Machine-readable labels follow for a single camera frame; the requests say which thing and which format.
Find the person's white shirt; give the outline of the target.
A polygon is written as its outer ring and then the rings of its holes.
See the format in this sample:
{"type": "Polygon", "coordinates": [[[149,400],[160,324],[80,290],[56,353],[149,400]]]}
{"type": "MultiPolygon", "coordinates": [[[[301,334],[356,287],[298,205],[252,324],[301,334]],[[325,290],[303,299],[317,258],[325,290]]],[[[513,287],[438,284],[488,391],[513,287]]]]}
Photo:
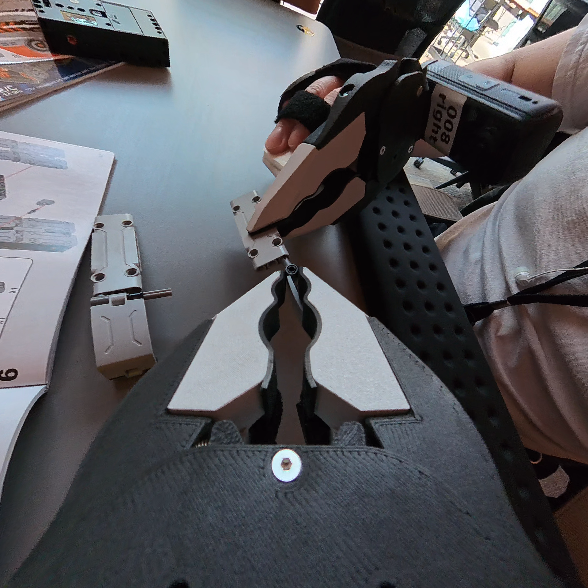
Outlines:
{"type": "MultiPolygon", "coordinates": [[[[587,260],[587,17],[553,80],[569,137],[437,238],[461,301],[493,302],[587,260]]],[[[587,308],[534,303],[474,331],[523,444],[587,464],[587,308]]]]}

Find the black mesh office chair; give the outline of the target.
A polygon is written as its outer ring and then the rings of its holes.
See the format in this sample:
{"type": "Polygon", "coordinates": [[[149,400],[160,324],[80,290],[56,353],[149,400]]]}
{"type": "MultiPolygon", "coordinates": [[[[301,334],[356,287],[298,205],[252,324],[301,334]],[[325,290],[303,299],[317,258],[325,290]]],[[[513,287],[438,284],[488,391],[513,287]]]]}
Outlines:
{"type": "Polygon", "coordinates": [[[462,1],[323,1],[316,20],[342,57],[375,64],[421,58],[462,1]]]}

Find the blue paper leaflet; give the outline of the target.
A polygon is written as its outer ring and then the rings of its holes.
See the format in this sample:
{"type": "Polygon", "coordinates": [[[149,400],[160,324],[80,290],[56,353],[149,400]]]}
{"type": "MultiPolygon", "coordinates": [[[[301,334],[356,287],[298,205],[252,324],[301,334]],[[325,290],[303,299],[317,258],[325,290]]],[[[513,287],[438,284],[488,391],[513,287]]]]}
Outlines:
{"type": "Polygon", "coordinates": [[[122,62],[75,56],[1,65],[1,110],[39,99],[121,65],[122,62]]]}

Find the grey curved toy panel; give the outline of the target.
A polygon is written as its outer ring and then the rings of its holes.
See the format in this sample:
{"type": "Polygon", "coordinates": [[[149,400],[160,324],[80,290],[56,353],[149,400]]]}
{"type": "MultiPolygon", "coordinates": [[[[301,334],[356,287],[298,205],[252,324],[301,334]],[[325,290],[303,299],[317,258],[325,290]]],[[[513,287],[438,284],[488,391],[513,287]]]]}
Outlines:
{"type": "Polygon", "coordinates": [[[291,263],[290,261],[285,261],[285,275],[286,280],[288,282],[288,286],[290,289],[290,293],[292,294],[293,300],[296,305],[296,309],[299,315],[299,318],[302,319],[303,316],[303,303],[302,299],[299,294],[299,268],[296,264],[291,263]]]}

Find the person's right hand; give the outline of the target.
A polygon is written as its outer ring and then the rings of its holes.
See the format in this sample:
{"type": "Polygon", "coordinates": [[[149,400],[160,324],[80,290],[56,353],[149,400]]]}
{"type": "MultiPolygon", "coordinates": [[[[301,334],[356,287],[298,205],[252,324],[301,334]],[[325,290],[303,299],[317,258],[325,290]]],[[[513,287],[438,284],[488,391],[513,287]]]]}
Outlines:
{"type": "MultiPolygon", "coordinates": [[[[305,91],[320,97],[332,106],[343,84],[344,79],[340,77],[321,77],[310,84],[305,91]]],[[[274,155],[294,151],[309,134],[309,129],[300,122],[294,119],[282,119],[268,136],[265,149],[274,155]]]]}

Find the person's right forearm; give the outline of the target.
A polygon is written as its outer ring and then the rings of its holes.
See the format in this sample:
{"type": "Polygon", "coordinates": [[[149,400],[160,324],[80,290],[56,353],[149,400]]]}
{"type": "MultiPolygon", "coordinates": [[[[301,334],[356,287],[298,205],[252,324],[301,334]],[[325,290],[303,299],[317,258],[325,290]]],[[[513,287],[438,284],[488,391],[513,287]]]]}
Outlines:
{"type": "Polygon", "coordinates": [[[550,98],[562,53],[576,27],[508,54],[468,64],[472,72],[489,76],[550,98]]]}

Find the grey desk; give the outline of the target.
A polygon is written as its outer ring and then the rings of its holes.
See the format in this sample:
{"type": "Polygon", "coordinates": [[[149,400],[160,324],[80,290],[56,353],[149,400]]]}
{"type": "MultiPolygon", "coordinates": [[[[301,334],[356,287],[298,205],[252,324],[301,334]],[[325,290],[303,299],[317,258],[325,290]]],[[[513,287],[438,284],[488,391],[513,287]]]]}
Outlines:
{"type": "MultiPolygon", "coordinates": [[[[124,1],[153,11],[170,69],[121,66],[3,113],[3,131],[114,152],[102,213],[136,222],[158,365],[254,287],[229,202],[273,177],[262,163],[277,103],[334,61],[329,29],[272,1],[124,1]],[[296,25],[312,29],[305,35],[296,25]]],[[[109,381],[91,336],[90,251],[65,311],[48,392],[14,448],[1,503],[1,587],[55,518],[90,445],[139,378],[109,381]]]]}

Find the open instruction booklet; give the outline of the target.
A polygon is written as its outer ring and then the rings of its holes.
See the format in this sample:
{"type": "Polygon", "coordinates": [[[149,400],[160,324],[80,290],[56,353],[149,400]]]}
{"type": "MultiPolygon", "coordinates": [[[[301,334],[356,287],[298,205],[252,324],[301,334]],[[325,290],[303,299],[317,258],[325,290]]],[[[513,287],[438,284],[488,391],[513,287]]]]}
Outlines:
{"type": "Polygon", "coordinates": [[[48,389],[114,158],[1,132],[1,486],[26,417],[48,389]]]}

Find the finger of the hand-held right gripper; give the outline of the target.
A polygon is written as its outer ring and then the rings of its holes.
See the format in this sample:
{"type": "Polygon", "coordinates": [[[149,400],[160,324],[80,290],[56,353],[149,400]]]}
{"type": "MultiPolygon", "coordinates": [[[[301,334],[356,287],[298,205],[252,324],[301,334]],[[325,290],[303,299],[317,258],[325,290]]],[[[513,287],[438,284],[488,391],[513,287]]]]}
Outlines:
{"type": "Polygon", "coordinates": [[[365,195],[365,182],[353,170],[329,173],[316,192],[276,224],[283,238],[294,238],[334,224],[365,195]]]}
{"type": "Polygon", "coordinates": [[[316,192],[329,173],[353,170],[351,165],[359,154],[365,134],[365,117],[360,114],[322,149],[308,143],[299,145],[256,205],[247,231],[256,233],[276,227],[279,221],[290,216],[296,205],[316,192]]]}

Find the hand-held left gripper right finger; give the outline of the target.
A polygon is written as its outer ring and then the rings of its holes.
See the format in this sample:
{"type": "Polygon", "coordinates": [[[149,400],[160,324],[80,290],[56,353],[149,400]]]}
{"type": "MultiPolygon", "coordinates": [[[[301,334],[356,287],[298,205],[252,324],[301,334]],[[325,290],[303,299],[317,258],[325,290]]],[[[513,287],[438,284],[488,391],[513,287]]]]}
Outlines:
{"type": "Polygon", "coordinates": [[[345,422],[408,413],[369,316],[307,268],[299,270],[299,298],[311,338],[299,401],[306,443],[329,443],[345,422]]]}

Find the grey toy panel with holes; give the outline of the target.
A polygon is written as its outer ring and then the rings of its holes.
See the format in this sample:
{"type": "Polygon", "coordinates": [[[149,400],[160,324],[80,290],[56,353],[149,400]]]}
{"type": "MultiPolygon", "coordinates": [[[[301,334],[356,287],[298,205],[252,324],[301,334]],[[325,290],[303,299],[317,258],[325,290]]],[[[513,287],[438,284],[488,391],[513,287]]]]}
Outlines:
{"type": "Polygon", "coordinates": [[[230,202],[237,230],[255,270],[267,268],[274,262],[280,262],[289,256],[283,239],[275,227],[256,233],[247,231],[248,223],[260,200],[261,196],[253,190],[230,202]]]}

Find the black perforated chair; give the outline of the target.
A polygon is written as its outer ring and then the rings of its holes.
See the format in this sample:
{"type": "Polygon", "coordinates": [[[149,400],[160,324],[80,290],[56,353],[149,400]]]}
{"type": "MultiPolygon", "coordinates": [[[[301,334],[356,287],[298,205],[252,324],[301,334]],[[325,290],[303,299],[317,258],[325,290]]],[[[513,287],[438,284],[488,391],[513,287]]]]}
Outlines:
{"type": "Polygon", "coordinates": [[[372,316],[438,376],[486,444],[518,521],[568,587],[576,567],[405,172],[345,221],[372,316]]]}

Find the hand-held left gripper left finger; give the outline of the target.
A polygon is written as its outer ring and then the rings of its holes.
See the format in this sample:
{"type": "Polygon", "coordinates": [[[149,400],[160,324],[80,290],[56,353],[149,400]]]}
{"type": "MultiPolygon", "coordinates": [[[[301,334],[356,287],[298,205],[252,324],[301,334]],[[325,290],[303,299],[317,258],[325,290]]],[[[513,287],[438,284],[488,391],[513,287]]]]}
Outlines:
{"type": "Polygon", "coordinates": [[[231,420],[250,443],[275,443],[282,418],[274,350],[282,273],[218,313],[176,389],[172,413],[231,420]]]}

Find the grey joined toy panel assembly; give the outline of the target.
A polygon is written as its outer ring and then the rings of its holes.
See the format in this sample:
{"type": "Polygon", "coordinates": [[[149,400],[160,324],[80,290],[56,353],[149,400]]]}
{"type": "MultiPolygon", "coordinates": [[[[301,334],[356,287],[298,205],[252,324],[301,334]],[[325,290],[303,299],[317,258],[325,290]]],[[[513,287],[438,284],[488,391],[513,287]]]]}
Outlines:
{"type": "Polygon", "coordinates": [[[96,217],[91,239],[91,326],[98,370],[109,380],[140,376],[156,364],[145,301],[172,295],[144,292],[134,219],[96,217]]]}

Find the black toy battery box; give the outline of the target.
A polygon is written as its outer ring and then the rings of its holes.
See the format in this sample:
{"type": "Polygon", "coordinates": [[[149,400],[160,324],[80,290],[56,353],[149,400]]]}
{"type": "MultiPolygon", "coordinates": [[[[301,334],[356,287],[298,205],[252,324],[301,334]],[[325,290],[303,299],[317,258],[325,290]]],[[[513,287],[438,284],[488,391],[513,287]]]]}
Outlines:
{"type": "Polygon", "coordinates": [[[170,67],[168,39],[149,9],[113,1],[33,1],[52,54],[170,67]]]}

